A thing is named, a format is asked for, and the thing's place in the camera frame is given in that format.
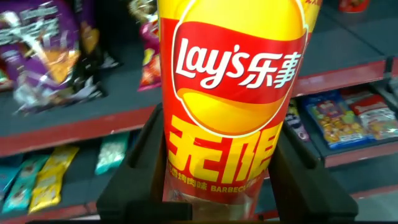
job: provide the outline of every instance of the store shelf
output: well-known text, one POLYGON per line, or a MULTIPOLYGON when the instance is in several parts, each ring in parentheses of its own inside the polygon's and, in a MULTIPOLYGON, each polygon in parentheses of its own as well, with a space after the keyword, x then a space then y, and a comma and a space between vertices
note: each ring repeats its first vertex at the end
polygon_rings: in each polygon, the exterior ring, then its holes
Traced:
POLYGON ((387 57, 398 54, 398 1, 371 1, 362 13, 342 13, 338 1, 324 0, 321 13, 387 57))
POLYGON ((320 14, 293 95, 308 95, 381 80, 385 59, 382 53, 333 19, 320 14))
MULTIPOLYGON (((130 145, 133 144, 136 136, 137 132, 131 134, 130 145)), ((90 203, 98 199, 115 169, 102 175, 95 175, 101 139, 78 142, 73 145, 80 147, 80 150, 64 175, 61 202, 54 207, 49 207, 30 215, 27 215, 26 211, 1 213, 0 223, 25 223, 40 219, 67 219, 92 214, 89 209, 90 203)), ((50 153, 50 150, 37 151, 35 153, 46 152, 50 153)))
POLYGON ((16 116, 12 93, 0 93, 0 156, 33 151, 68 142, 106 136, 141 128, 154 106, 161 102, 161 89, 138 92, 143 46, 134 19, 121 2, 96 1, 104 43, 124 63, 122 67, 100 73, 108 96, 39 114, 16 116))
POLYGON ((340 185, 354 197, 397 189, 398 154, 345 164, 329 169, 340 185))
MULTIPOLYGON (((382 156, 329 168, 331 175, 355 199, 398 190, 396 164, 398 154, 382 156)), ((264 181, 258 206, 257 217, 276 218, 278 213, 271 183, 264 181)))
POLYGON ((58 205, 31 215, 27 215, 26 211, 2 213, 0 222, 25 223, 38 218, 70 218, 87 214, 86 195, 91 191, 89 184, 94 175, 99 143, 88 141, 77 144, 80 150, 64 175, 61 202, 58 205))
MULTIPOLYGON (((372 88, 375 91, 379 91, 379 88, 382 88, 384 85, 383 83, 380 82, 381 85, 379 86, 377 86, 377 84, 372 85, 372 88)), ((394 98, 386 98, 386 94, 388 93, 386 93, 385 90, 383 90, 381 93, 381 95, 385 97, 386 103, 389 105, 389 107, 393 111, 398 112, 397 104, 394 102, 394 98)), ((326 144, 326 141, 318 129, 318 126, 308 115, 305 109, 300 107, 299 111, 302 122, 310 135, 313 145, 325 161, 325 167, 339 166, 342 164, 371 159, 374 157, 391 155, 398 152, 398 138, 383 139, 368 144, 362 144, 360 146, 331 150, 326 144)))
POLYGON ((398 58, 394 58, 393 61, 392 61, 391 75, 393 77, 398 77, 398 58))
MULTIPOLYGON (((136 91, 141 78, 143 48, 125 5, 98 1, 97 8, 100 14, 106 9, 115 15, 100 16, 98 24, 104 42, 110 43, 111 52, 124 62, 124 66, 100 74, 109 96, 20 117, 12 115, 17 109, 12 93, 0 93, 0 156, 140 128, 154 105, 161 102, 160 88, 136 91)), ((294 95, 382 79, 384 59, 383 54, 320 14, 294 95)))

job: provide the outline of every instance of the snack bag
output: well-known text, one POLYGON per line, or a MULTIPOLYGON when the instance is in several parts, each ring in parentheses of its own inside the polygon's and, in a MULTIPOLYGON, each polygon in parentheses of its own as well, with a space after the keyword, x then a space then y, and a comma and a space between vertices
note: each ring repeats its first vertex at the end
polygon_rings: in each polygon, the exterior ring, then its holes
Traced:
POLYGON ((299 112, 297 111, 297 104, 295 100, 290 100, 289 108, 285 117, 286 123, 296 132, 297 136, 303 141, 309 141, 310 136, 301 122, 299 112))
POLYGON ((16 167, 0 167, 0 201, 4 199, 18 172, 19 168, 16 167))
POLYGON ((63 1, 0 2, 0 58, 18 112, 90 100, 104 93, 80 60, 79 29, 63 1))
POLYGON ((308 96, 303 103, 330 149, 358 146, 373 140, 338 91, 308 96))
POLYGON ((96 175, 101 175, 111 168, 119 167, 126 153, 129 136, 130 133, 127 132, 112 134, 103 138, 95 168, 96 175))
POLYGON ((144 61, 142 62, 142 78, 138 91, 160 87, 159 37, 157 36, 157 19, 141 26, 141 36, 144 39, 144 61))
POLYGON ((96 62, 98 68, 116 68, 120 62, 103 49, 100 31, 95 26, 94 0, 67 0, 76 14, 80 26, 81 43, 89 60, 96 62))
POLYGON ((26 210, 35 184, 35 178, 17 179, 2 207, 2 212, 26 210))
POLYGON ((57 205, 61 201, 63 169, 58 168, 42 173, 37 178, 36 187, 29 207, 29 213, 57 205))
POLYGON ((60 168, 59 172, 64 173, 76 153, 79 151, 78 147, 74 146, 57 146, 55 147, 50 158, 44 164, 43 169, 40 171, 41 174, 51 171, 53 169, 60 168))
POLYGON ((373 96, 373 93, 371 93, 368 89, 355 87, 342 89, 340 90, 340 93, 341 97, 343 97, 348 105, 373 96))
POLYGON ((158 0, 167 200, 252 217, 320 6, 158 0))
POLYGON ((398 121, 380 95, 372 95, 349 105, 362 125, 377 140, 398 137, 398 121))
POLYGON ((36 155, 22 163, 18 178, 2 208, 3 213, 27 209, 37 174, 48 158, 47 155, 36 155))
POLYGON ((32 156, 21 165, 18 179, 34 179, 49 157, 47 155, 32 156))
POLYGON ((129 12, 141 23, 140 35, 144 41, 142 78, 138 91, 161 86, 159 57, 159 26, 156 3, 153 0, 133 0, 129 12))

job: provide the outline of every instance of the lay's logo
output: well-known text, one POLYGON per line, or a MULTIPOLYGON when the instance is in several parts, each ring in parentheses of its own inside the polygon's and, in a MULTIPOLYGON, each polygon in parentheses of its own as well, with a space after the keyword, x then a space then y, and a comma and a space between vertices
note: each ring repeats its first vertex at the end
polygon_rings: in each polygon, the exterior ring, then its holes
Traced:
POLYGON ((308 25, 300 0, 259 1, 266 22, 253 26, 239 23, 227 7, 203 17, 210 1, 191 0, 180 11, 172 46, 174 93, 195 124, 240 138, 266 127, 289 100, 308 25))

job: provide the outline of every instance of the red shelf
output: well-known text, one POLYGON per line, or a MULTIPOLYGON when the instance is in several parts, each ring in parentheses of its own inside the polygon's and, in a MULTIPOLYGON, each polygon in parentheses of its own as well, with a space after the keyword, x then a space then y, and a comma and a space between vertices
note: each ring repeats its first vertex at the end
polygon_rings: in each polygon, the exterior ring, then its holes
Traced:
POLYGON ((64 220, 73 217, 79 217, 88 213, 84 205, 77 205, 68 208, 61 208, 58 210, 51 210, 48 212, 35 213, 32 215, 24 215, 16 218, 10 218, 4 220, 2 224, 16 224, 16 223, 28 223, 33 220, 64 220))
POLYGON ((293 96, 309 95, 382 80, 384 78, 385 66, 386 61, 383 60, 346 69, 299 77, 293 89, 293 96))
POLYGON ((0 157, 139 129, 149 119, 154 108, 155 106, 151 106, 72 124, 39 129, 30 133, 0 137, 2 148, 0 157))
POLYGON ((398 58, 394 58, 392 62, 392 76, 398 77, 398 58))
POLYGON ((398 152, 398 142, 391 142, 377 146, 366 147, 353 151, 346 151, 339 154, 327 156, 325 158, 325 167, 334 167, 343 164, 371 159, 379 156, 387 156, 398 152))

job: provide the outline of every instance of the red packaging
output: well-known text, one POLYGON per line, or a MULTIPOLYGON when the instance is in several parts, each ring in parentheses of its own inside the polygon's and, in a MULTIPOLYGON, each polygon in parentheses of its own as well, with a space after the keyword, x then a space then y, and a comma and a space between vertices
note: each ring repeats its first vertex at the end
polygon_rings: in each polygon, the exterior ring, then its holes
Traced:
POLYGON ((380 95, 373 95, 349 106, 362 125, 377 140, 398 137, 398 121, 380 95))
POLYGON ((341 12, 363 12, 369 3, 370 0, 340 0, 338 9, 341 12))
POLYGON ((158 0, 167 200, 254 213, 322 1, 158 0))

